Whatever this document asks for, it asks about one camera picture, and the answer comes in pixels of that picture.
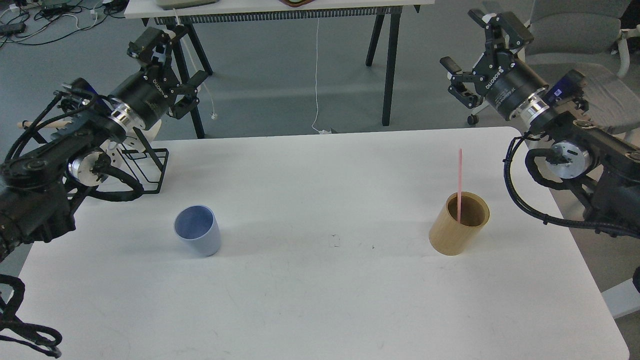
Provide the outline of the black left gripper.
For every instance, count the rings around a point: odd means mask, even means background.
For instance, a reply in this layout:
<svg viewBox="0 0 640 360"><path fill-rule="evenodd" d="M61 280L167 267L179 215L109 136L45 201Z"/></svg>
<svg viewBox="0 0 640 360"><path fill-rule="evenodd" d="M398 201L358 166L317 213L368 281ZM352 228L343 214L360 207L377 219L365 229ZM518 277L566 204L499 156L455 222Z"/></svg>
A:
<svg viewBox="0 0 640 360"><path fill-rule="evenodd" d="M134 127L150 130L167 112L174 119L196 109L198 87L209 76L198 70L187 82L180 83L172 69L174 33L147 27L128 44L126 54L139 65L109 94L114 105L110 118L124 130Z"/></svg>

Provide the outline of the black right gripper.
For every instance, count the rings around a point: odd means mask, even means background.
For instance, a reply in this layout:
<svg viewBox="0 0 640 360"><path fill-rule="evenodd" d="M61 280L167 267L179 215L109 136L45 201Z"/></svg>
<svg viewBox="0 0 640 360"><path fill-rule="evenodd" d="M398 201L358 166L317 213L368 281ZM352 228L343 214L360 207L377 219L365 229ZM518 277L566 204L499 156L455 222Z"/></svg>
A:
<svg viewBox="0 0 640 360"><path fill-rule="evenodd" d="M462 71L451 57L441 57L439 63L449 75L448 92L467 109L479 107L485 99L509 121L512 112L530 95L549 88L548 83L519 57L519 52L534 41L534 36L511 11L485 13L470 9L467 15L484 29L485 50L475 64L475 71ZM489 57L500 50L507 51L514 59L499 55L498 63L490 63ZM475 85L477 93L466 84Z"/></svg>

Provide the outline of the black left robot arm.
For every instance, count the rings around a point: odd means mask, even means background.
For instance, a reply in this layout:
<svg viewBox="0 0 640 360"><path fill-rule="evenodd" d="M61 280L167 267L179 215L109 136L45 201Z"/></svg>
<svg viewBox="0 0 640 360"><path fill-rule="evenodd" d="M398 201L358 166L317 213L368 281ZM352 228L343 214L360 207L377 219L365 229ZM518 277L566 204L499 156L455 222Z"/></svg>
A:
<svg viewBox="0 0 640 360"><path fill-rule="evenodd" d="M128 45L140 68L109 95L79 77L63 85L34 121L26 123L1 164L1 258L18 246L49 243L74 231L86 198L129 202L147 191L138 162L158 168L163 183L166 148L153 148L163 115L195 114L199 87L212 70L189 76L180 47L195 39L192 25L149 27Z"/></svg>

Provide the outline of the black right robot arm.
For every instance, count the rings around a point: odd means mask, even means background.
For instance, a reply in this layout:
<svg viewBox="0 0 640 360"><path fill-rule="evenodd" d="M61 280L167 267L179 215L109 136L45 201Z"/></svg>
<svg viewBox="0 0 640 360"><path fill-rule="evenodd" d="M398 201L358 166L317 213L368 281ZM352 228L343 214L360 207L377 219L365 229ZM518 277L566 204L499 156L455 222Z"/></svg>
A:
<svg viewBox="0 0 640 360"><path fill-rule="evenodd" d="M587 114L586 76L571 69L550 86L525 62L519 51L534 36L510 11L468 16L484 30L484 51L471 71L450 57L439 62L448 71L448 91L468 109L487 102L506 121L521 119L525 134L510 142L503 178L510 198L526 214L544 224L588 229L611 237L639 237L639 148L605 132ZM519 196L511 164L525 141L548 137L549 148L530 149L525 166L533 180L549 189L570 191L585 208L583 221L543 213Z"/></svg>

